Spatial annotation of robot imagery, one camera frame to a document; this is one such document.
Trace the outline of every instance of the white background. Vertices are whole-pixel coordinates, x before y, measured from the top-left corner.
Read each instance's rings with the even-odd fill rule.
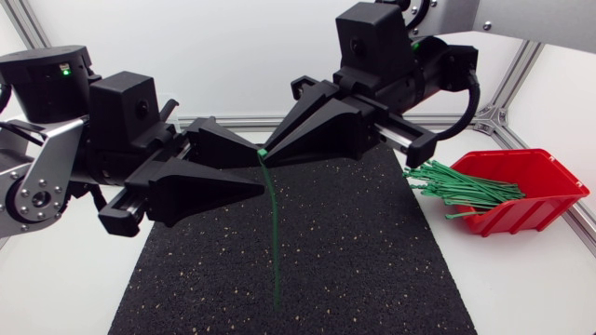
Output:
[[[290,82],[331,79],[341,54],[335,18],[355,0],[30,0],[53,46],[88,47],[104,77],[151,75],[179,116],[277,116],[293,106]],[[494,95],[520,41],[483,33],[446,41],[480,50],[481,103]],[[418,112],[462,113],[466,93],[441,93]]]
[[[545,46],[509,108],[511,128],[546,149],[589,189],[596,209],[596,55]]]
[[[243,117],[284,115],[293,105],[290,81],[301,75],[331,78],[340,60],[334,18],[355,2],[30,0],[50,43],[88,46],[98,74],[153,76],[160,93],[180,101],[180,116]],[[480,50],[481,104],[488,102],[520,41],[483,33],[446,40]],[[23,48],[0,11],[0,54]],[[524,140],[550,151],[593,190],[595,64],[594,55],[545,48],[510,115]],[[465,93],[444,93],[415,112],[461,112],[466,103]],[[13,99],[3,118],[17,111]],[[482,149],[470,145],[481,142],[478,136],[466,139],[443,144],[438,156],[451,163]],[[563,222],[541,234],[469,238],[462,230],[446,233],[453,223],[437,221],[442,213],[430,205],[427,218],[479,330],[596,330],[586,314],[594,307],[593,259]],[[103,334],[110,327],[151,223],[134,239],[110,236],[90,199],[71,206],[55,226],[13,237],[0,251],[0,333]]]

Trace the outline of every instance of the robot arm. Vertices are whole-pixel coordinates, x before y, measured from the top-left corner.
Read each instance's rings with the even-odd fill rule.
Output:
[[[263,193],[259,183],[219,170],[258,164],[255,145],[214,119],[178,134],[165,122],[177,103],[158,111],[153,78],[101,79],[90,65],[78,46],[0,58],[2,96],[12,87],[29,121],[0,125],[1,237],[48,227],[72,196],[87,193],[108,233],[124,236],[138,233],[144,215],[172,226]],[[35,159],[28,141],[41,146]],[[100,184],[124,189],[106,204]]]
[[[333,82],[308,77],[292,83],[298,100],[264,145],[269,166],[336,156],[359,159],[384,141],[407,154],[415,168],[433,154],[437,141],[462,131],[480,100],[475,77],[478,51],[448,46],[436,37],[409,38],[397,4],[359,3],[337,18],[341,69]],[[470,92],[463,117],[435,134],[401,116],[440,90]]]
[[[385,141],[416,167],[437,141],[467,126],[480,96],[478,51],[435,37],[412,41],[423,20],[406,25],[397,6],[405,2],[359,3],[337,18],[341,68],[332,82],[292,83],[297,103],[264,145],[268,166],[359,159]],[[48,227],[72,196],[87,193],[108,233],[124,236],[137,234],[145,215],[172,226],[263,193],[263,185],[221,171],[257,166],[260,147],[214,118],[177,133],[165,122],[177,102],[158,111],[153,78],[123,72],[102,79],[90,65],[87,49],[78,46],[0,58],[0,108],[12,88],[29,121],[0,124],[0,237]],[[466,89],[467,111],[446,132],[401,117],[439,90]],[[26,154],[29,142],[41,145],[35,159]],[[99,185],[123,190],[107,203]]]

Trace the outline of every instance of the metal bracket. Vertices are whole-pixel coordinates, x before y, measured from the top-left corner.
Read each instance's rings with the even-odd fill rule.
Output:
[[[523,81],[534,66],[544,45],[537,42],[524,41],[514,61],[495,92],[491,102],[476,113],[474,130],[486,135],[493,135],[497,127],[508,125],[508,108],[517,95]]]
[[[474,119],[474,130],[486,135],[493,135],[496,127],[503,127],[508,124],[506,108],[500,108],[489,104],[476,113]]]
[[[38,223],[60,218],[83,125],[83,119],[79,118],[26,128],[46,141],[14,194],[15,209],[23,221]]]

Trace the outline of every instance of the white wall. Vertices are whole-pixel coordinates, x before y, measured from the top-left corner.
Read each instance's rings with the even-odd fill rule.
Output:
[[[88,46],[104,76],[129,70],[151,75],[157,90],[181,103],[178,114],[284,115],[290,82],[331,79],[339,69],[335,17],[357,0],[80,1],[30,0],[54,46]],[[446,37],[474,45],[482,103],[520,41],[483,33]],[[462,113],[466,93],[442,93],[418,112]]]
[[[0,7],[0,56],[24,49],[25,45],[20,40],[19,34],[13,27],[7,13]],[[7,119],[17,114],[20,114],[19,103],[16,99],[10,99],[8,106],[2,112],[1,118]]]
[[[510,125],[596,193],[596,55],[546,46],[510,106]],[[596,195],[587,198],[596,210]]]

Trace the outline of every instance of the black cable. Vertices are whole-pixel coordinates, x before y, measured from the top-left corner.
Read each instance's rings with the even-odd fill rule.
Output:
[[[95,208],[98,211],[101,211],[108,203],[105,201],[105,198],[102,194],[102,189],[98,184],[90,184],[89,190],[91,191],[91,195],[93,195],[93,203],[95,204]]]
[[[462,132],[462,130],[466,129],[467,125],[469,125],[469,123],[474,118],[474,115],[476,114],[478,104],[481,101],[481,85],[478,83],[478,79],[476,78],[475,74],[470,74],[468,80],[470,82],[470,87],[467,89],[469,92],[469,101],[467,103],[467,109],[462,115],[462,117],[457,122],[455,122],[453,126],[437,134],[437,139],[439,141],[450,139],[453,136]]]
[[[164,105],[164,108],[162,108],[161,112],[159,112],[159,119],[163,122],[166,122],[168,120],[169,115],[174,111],[174,108],[176,108],[176,106],[180,106],[180,103],[178,103],[174,99],[168,100],[168,102],[166,102],[166,104]]]
[[[418,24],[420,24],[420,22],[422,22],[422,20],[424,20],[427,16],[429,8],[430,0],[422,0],[422,3],[420,3],[420,9],[418,9],[418,13],[416,13],[416,16],[414,16],[410,23],[408,23],[406,29],[410,31],[416,28]]]
[[[10,93],[12,92],[12,86],[0,84],[0,113],[4,111],[4,109],[8,105],[8,101],[10,100]]]

